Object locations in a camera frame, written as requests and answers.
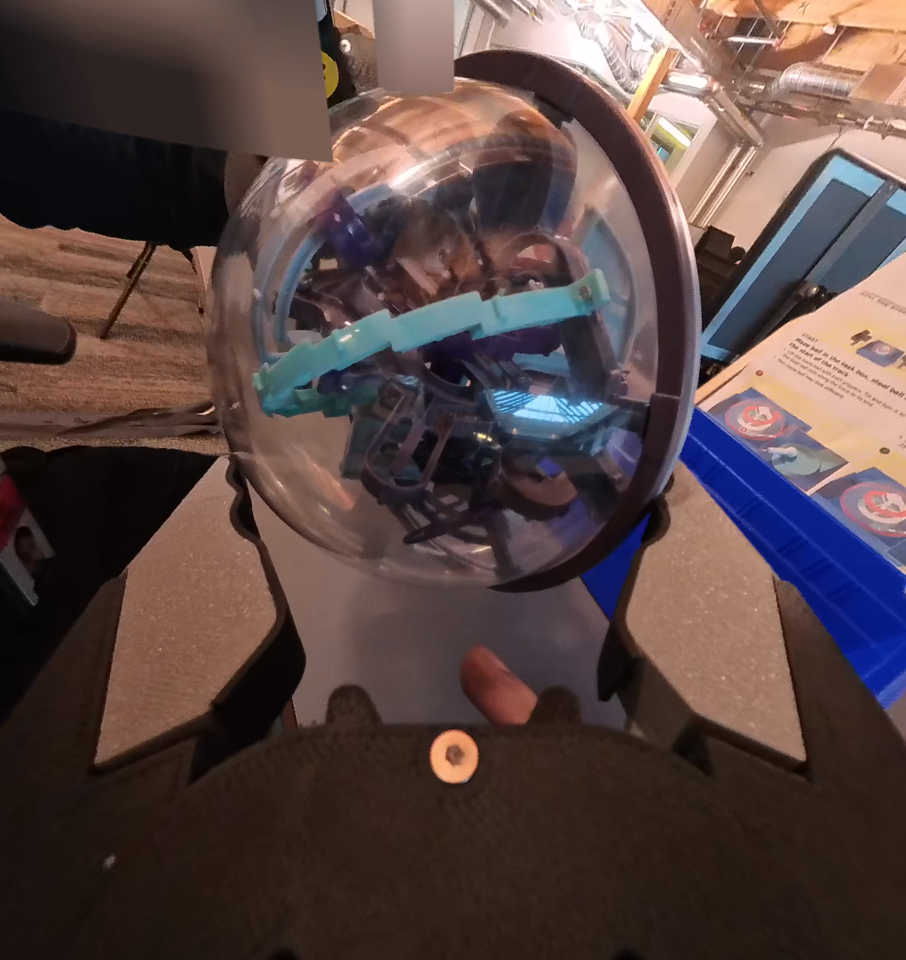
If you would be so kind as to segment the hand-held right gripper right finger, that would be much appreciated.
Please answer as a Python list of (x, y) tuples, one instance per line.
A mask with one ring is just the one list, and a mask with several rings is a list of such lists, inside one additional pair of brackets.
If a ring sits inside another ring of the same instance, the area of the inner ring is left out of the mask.
[(596, 689), (663, 749), (715, 738), (787, 770), (806, 761), (776, 578), (679, 464), (609, 618)]

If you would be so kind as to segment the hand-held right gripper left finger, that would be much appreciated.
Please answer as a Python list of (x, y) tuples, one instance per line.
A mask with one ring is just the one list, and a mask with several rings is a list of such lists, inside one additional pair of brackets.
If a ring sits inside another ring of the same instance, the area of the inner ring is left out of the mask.
[(95, 771), (182, 747), (197, 779), (264, 741), (306, 654), (230, 458), (210, 466), (122, 579)]

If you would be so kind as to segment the clear plastic maze ball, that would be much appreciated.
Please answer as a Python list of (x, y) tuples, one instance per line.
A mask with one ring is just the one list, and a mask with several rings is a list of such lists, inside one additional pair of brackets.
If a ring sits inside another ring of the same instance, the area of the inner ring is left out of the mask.
[(689, 429), (687, 223), (597, 82), (520, 50), (364, 92), (219, 240), (207, 355), (246, 484), (368, 574), (551, 589), (649, 513)]

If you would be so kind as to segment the person's right hand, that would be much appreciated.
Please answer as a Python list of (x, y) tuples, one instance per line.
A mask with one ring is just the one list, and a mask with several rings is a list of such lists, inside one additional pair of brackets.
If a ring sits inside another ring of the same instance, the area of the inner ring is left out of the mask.
[(526, 724), (537, 696), (491, 650), (469, 649), (459, 666), (459, 685), (472, 706), (492, 726)]

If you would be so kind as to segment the blue plastic bin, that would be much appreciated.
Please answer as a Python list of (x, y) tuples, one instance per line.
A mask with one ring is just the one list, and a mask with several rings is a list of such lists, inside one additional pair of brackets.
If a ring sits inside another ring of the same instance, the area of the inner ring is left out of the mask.
[[(770, 566), (796, 588), (859, 679), (889, 709), (906, 693), (906, 577), (844, 533), (811, 499), (703, 412), (693, 414), (687, 466)], [(581, 582), (609, 620), (648, 513)]]

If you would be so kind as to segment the person's dark clothing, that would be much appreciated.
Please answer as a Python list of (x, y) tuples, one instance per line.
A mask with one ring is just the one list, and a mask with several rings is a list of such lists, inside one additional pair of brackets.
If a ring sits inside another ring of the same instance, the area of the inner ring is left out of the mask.
[(38, 571), (36, 606), (0, 580), (0, 727), (97, 591), (123, 572), (217, 459), (135, 446), (0, 453), (53, 551)]

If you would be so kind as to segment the small printed box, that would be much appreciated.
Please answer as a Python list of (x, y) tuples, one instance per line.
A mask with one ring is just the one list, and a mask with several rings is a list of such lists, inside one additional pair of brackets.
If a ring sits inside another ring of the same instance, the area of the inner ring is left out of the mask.
[(29, 610), (56, 554), (0, 455), (0, 605)]

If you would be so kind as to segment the yellow instruction sheet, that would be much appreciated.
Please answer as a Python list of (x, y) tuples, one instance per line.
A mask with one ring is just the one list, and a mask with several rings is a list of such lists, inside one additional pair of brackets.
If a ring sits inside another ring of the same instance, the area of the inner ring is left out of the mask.
[(790, 320), (697, 400), (906, 577), (906, 279), (877, 274)]

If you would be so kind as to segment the thin metal chair leg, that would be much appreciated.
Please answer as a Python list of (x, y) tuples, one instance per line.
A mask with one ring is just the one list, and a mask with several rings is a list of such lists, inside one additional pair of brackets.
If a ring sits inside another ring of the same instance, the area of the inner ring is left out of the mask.
[[(123, 314), (123, 309), (131, 299), (133, 293), (136, 291), (140, 280), (154, 258), (158, 248), (159, 245), (157, 243), (147, 241), (140, 249), (132, 265), (126, 272), (123, 290), (116, 300), (108, 317), (106, 318), (101, 330), (99, 331), (100, 341), (106, 341), (111, 336), (116, 323)], [(187, 261), (194, 274), (198, 277), (199, 270), (194, 250), (187, 247), (171, 247), (171, 249), (173, 249)]]

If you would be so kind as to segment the blue panel cabinet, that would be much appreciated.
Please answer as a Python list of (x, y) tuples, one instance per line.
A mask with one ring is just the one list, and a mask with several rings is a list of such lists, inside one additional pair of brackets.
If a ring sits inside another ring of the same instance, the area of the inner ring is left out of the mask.
[(828, 151), (704, 307), (701, 361), (731, 363), (904, 252), (906, 181), (847, 151)]

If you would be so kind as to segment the silver ventilation duct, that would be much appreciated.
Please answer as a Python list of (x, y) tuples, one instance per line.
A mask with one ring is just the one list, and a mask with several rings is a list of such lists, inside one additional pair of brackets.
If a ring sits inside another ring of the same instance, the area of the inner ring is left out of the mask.
[(863, 71), (802, 61), (787, 66), (771, 79), (762, 95), (777, 102), (792, 96), (846, 102), (864, 76)]

